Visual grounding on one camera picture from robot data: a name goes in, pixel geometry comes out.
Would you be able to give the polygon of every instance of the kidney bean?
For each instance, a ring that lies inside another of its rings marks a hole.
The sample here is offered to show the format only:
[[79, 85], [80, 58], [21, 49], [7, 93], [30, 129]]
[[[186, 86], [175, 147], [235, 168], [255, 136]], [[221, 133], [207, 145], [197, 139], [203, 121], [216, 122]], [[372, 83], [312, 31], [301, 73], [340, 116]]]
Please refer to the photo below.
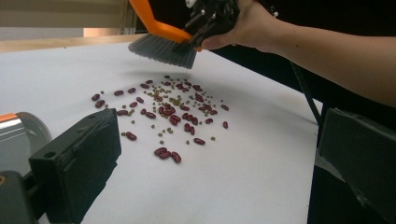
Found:
[[198, 145], [204, 145], [205, 141], [202, 140], [201, 138], [194, 138], [194, 142]]
[[191, 135], [195, 135], [195, 128], [193, 126], [190, 126], [190, 133]]
[[126, 137], [127, 137], [129, 140], [131, 140], [131, 141], [134, 141], [134, 140], [137, 139], [136, 135], [134, 135], [134, 134], [132, 134], [132, 133], [130, 133], [130, 132], [126, 132], [125, 135], [126, 135]]
[[123, 95], [123, 91], [115, 91], [114, 95], [116, 95], [116, 96]]
[[187, 133], [189, 133], [191, 131], [191, 126], [189, 123], [184, 124], [184, 131]]
[[140, 97], [136, 97], [136, 101], [139, 102], [140, 104], [145, 103], [145, 101]]
[[151, 112], [146, 112], [146, 117], [148, 117], [149, 119], [155, 119], [157, 116], [155, 116], [155, 114]]
[[160, 106], [160, 108], [158, 108], [158, 112], [159, 112], [160, 114], [163, 114], [163, 111], [164, 111], [163, 106]]
[[189, 114], [188, 113], [184, 113], [182, 116], [181, 116], [181, 118], [182, 119], [187, 119], [187, 116], [188, 116]]
[[207, 123], [207, 124], [212, 123], [212, 122], [213, 122], [213, 119], [207, 119], [207, 120], [205, 120], [205, 123]]
[[96, 93], [91, 99], [93, 101], [97, 101], [99, 99], [99, 97], [100, 97], [100, 94]]
[[129, 106], [130, 107], [136, 107], [137, 106], [137, 102], [132, 102]]
[[117, 111], [118, 116], [128, 115], [128, 110], [119, 110]]
[[223, 108], [224, 110], [229, 110], [230, 108], [227, 105], [221, 105], [221, 108]]
[[171, 115], [171, 119], [174, 119], [176, 122], [181, 122], [181, 118], [177, 115]]
[[156, 149], [156, 150], [154, 151], [154, 154], [157, 155], [157, 156], [159, 156], [160, 154], [164, 153], [164, 152], [167, 151], [167, 150], [168, 150], [168, 149], [167, 149], [166, 147], [160, 147], [160, 148], [158, 148], [158, 149]]
[[171, 157], [174, 160], [175, 163], [180, 163], [181, 162], [181, 157], [178, 155], [177, 152], [172, 152]]
[[172, 153], [170, 151], [165, 151], [163, 153], [161, 153], [160, 155], [158, 155], [162, 160], [168, 159], [169, 157], [171, 157]]
[[98, 102], [96, 102], [95, 106], [96, 108], [100, 108], [105, 104], [105, 100], [100, 100]]
[[177, 121], [175, 121], [174, 119], [170, 118], [169, 121], [170, 121], [171, 124], [173, 124], [174, 126], [177, 126]]
[[135, 88], [131, 88], [131, 89], [128, 90], [128, 93], [134, 93], [135, 91], [136, 91]]
[[145, 84], [145, 83], [142, 83], [142, 84], [140, 84], [140, 87], [143, 88], [143, 89], [148, 89], [149, 85]]

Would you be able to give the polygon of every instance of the orange brush handle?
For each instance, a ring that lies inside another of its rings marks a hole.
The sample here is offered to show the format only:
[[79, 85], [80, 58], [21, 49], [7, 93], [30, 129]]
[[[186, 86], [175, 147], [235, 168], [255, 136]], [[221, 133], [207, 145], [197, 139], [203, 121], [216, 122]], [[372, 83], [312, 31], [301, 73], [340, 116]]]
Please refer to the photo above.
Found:
[[129, 0], [134, 11], [152, 35], [157, 35], [177, 43], [189, 40], [191, 35], [174, 26], [154, 19], [149, 0]]

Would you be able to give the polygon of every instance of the white surface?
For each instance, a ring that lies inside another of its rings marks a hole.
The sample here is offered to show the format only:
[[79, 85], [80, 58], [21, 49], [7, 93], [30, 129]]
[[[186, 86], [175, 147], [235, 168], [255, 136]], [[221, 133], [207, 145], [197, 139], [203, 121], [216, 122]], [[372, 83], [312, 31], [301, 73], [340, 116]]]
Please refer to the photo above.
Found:
[[[192, 70], [140, 58], [127, 44], [3, 53], [0, 114], [33, 113], [55, 138], [97, 111], [91, 97], [99, 91], [118, 109], [136, 96], [151, 108], [138, 85], [165, 75], [214, 97], [215, 122], [196, 128], [206, 145], [186, 145], [192, 136], [173, 127], [163, 140], [182, 163], [161, 161], [152, 152], [169, 122], [139, 113], [119, 118], [120, 131], [138, 139], [121, 138], [119, 165], [83, 223], [306, 223], [318, 128], [304, 96], [210, 52], [198, 53]], [[112, 94], [131, 87], [134, 95]], [[230, 111], [219, 108], [221, 99]]]

